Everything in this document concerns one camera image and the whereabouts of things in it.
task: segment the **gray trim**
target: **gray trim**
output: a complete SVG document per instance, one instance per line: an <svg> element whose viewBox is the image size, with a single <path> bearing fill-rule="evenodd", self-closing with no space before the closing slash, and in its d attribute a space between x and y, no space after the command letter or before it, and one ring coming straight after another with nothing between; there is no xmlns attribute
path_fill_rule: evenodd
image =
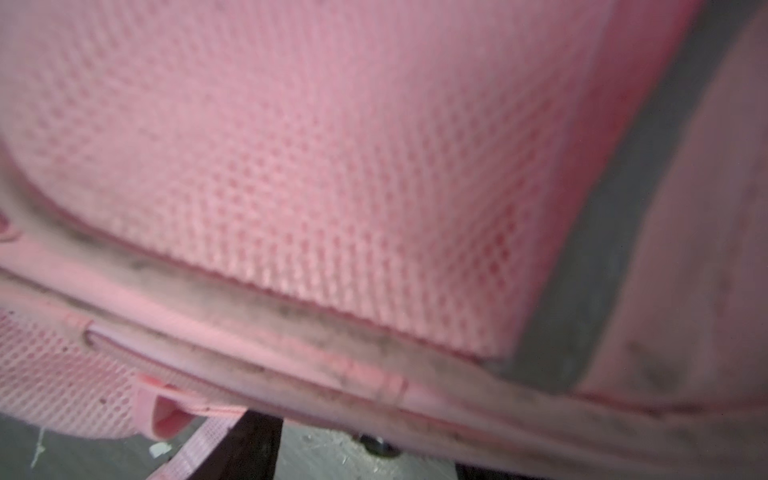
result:
<svg viewBox="0 0 768 480"><path fill-rule="evenodd" d="M504 379L557 393L585 373L657 185L720 60L763 0L705 4L677 59L591 192Z"/></svg>

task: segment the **pink strap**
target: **pink strap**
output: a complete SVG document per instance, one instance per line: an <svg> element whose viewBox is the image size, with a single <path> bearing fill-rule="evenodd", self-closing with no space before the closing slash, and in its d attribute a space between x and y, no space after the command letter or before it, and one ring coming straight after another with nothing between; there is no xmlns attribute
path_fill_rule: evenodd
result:
<svg viewBox="0 0 768 480"><path fill-rule="evenodd" d="M147 480L185 480L189 478L208 458L216 445L224 439L241 415L206 420L181 447L181 450L168 463L150 475Z"/></svg>
<svg viewBox="0 0 768 480"><path fill-rule="evenodd" d="M11 242L21 235L10 220L0 212L0 242Z"/></svg>
<svg viewBox="0 0 768 480"><path fill-rule="evenodd" d="M134 423L139 432L153 440L173 438L196 415L237 420L246 411L241 406L210 403L196 393L142 373L134 381Z"/></svg>

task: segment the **pink fabric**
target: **pink fabric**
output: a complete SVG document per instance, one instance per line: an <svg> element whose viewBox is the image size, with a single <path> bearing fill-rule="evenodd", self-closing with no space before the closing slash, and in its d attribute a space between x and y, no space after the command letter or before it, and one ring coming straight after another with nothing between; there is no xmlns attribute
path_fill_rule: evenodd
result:
<svg viewBox="0 0 768 480"><path fill-rule="evenodd" d="M10 220L3 215L2 212L0 212L0 243L1 242L11 242L15 240L19 236L19 232L16 230L13 225L11 225Z"/></svg>
<svg viewBox="0 0 768 480"><path fill-rule="evenodd" d="M39 326L33 316L0 306L1 413L69 435L133 435L133 374Z"/></svg>
<svg viewBox="0 0 768 480"><path fill-rule="evenodd" d="M184 480L202 465L240 417L208 419L181 447L181 450L147 480Z"/></svg>
<svg viewBox="0 0 768 480"><path fill-rule="evenodd" d="M0 134L136 247L506 356L698 3L8 0Z"/></svg>
<svg viewBox="0 0 768 480"><path fill-rule="evenodd" d="M133 420L139 432L153 440L178 435L195 415L238 419L246 409L218 405L145 374L134 378Z"/></svg>
<svg viewBox="0 0 768 480"><path fill-rule="evenodd" d="M256 323L228 329L224 326L226 319L212 325L205 321L200 310L197 314L185 314L160 305L146 294L121 285L87 263L67 258L46 247L30 234L16 241L0 243L0 266L33 283L131 319L136 325L316 385L370 399L389 399L397 396L402 389L404 380L401 376L386 373L378 367L356 365L344 356L307 345L290 335ZM28 296L26 302L35 305L39 300ZM251 310L251 314L274 315L269 310L259 310L258 313ZM96 323L91 328L98 331L100 327ZM130 340L130 333L123 333L118 338L141 354L164 353L152 351L142 339Z"/></svg>
<svg viewBox="0 0 768 480"><path fill-rule="evenodd" d="M720 67L654 198L581 384L631 405L768 395L768 9Z"/></svg>

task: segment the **concrete floor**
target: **concrete floor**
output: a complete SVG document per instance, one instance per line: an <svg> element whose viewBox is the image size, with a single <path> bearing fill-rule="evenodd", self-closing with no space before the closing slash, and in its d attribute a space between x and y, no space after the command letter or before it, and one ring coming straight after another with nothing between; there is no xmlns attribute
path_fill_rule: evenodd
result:
<svg viewBox="0 0 768 480"><path fill-rule="evenodd" d="M141 436L85 440L43 432L0 416L0 478L14 480L144 480L167 462L200 422L168 442L172 450L153 458L154 444ZM35 452L43 449L35 459ZM403 454L369 455L348 435L285 425L276 480L455 480L453 463Z"/></svg>

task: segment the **white paint speck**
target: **white paint speck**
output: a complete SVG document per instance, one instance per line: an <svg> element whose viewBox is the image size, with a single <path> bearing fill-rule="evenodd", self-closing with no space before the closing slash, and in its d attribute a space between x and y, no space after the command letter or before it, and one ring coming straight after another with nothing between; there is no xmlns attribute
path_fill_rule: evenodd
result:
<svg viewBox="0 0 768 480"><path fill-rule="evenodd" d="M34 468L35 465L38 464L38 458L40 458L40 455L45 452L45 447L43 446L43 435L45 435L45 429L40 429L40 432L38 433L38 443L35 445L35 456L32 457L32 463L29 464L29 468Z"/></svg>
<svg viewBox="0 0 768 480"><path fill-rule="evenodd" d="M174 447L170 446L170 443L158 442L150 445L149 454L152 455L152 458L157 458L160 455L165 455L173 449Z"/></svg>

